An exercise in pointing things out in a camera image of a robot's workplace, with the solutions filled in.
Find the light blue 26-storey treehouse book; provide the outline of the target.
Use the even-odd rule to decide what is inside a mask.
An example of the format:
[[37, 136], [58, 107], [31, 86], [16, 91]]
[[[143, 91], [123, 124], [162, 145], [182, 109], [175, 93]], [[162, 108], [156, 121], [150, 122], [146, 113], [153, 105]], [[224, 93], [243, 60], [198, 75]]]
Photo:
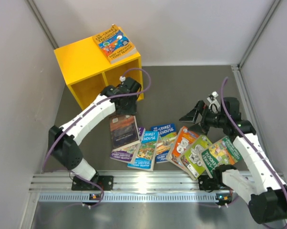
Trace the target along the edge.
[[153, 171], [158, 136], [157, 131], [145, 131], [135, 161], [132, 164], [127, 164], [128, 168]]

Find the purple 52-storey treehouse book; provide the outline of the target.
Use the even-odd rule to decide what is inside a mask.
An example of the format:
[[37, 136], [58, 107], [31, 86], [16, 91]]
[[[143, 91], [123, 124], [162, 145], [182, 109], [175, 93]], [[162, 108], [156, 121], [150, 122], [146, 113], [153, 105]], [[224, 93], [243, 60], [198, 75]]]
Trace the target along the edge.
[[138, 152], [139, 147], [141, 145], [142, 137], [145, 133], [144, 127], [138, 127], [137, 129], [139, 132], [140, 142], [138, 144], [126, 147], [126, 148], [121, 149], [121, 150], [113, 150], [112, 149], [112, 151], [110, 153], [111, 159], [118, 160], [118, 161], [125, 162], [125, 163], [131, 163], [131, 164], [134, 162], [134, 160], [135, 160], [134, 155]]

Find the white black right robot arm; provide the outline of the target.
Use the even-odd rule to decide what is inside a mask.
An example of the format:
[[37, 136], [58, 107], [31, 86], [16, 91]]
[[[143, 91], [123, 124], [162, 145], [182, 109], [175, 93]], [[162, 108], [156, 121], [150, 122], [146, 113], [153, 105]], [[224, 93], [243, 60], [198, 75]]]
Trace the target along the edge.
[[256, 223], [287, 220], [287, 184], [269, 162], [251, 122], [242, 119], [239, 100], [224, 97], [219, 103], [210, 96], [208, 101], [198, 101], [179, 119], [201, 136], [211, 127], [223, 130], [224, 138], [198, 153], [208, 176], [218, 189], [235, 191]]

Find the dark brown paperback book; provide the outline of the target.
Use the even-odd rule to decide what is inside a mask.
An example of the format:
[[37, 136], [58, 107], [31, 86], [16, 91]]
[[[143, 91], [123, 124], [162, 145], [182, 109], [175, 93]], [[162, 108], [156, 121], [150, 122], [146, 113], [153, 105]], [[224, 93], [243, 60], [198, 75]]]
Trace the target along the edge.
[[140, 142], [135, 116], [112, 115], [109, 121], [113, 150], [121, 150]]

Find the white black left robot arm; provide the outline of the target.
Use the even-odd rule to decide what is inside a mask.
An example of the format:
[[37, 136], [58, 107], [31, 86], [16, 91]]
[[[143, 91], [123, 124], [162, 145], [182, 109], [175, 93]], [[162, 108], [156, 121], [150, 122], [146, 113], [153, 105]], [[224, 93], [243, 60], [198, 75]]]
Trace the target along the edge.
[[87, 189], [98, 186], [98, 172], [84, 159], [79, 145], [104, 118], [111, 114], [134, 115], [141, 89], [139, 82], [124, 77], [118, 86], [105, 87], [95, 100], [68, 123], [53, 126], [48, 135], [48, 153], [65, 169], [80, 177]]

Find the blue 91-storey treehouse book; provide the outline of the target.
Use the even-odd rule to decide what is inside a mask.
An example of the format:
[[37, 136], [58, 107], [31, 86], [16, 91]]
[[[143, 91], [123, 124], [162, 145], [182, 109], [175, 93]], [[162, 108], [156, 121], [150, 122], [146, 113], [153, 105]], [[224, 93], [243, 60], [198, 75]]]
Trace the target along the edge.
[[167, 155], [171, 149], [172, 144], [177, 136], [175, 124], [156, 125], [150, 128], [151, 131], [158, 132], [157, 150], [155, 162], [167, 162]]

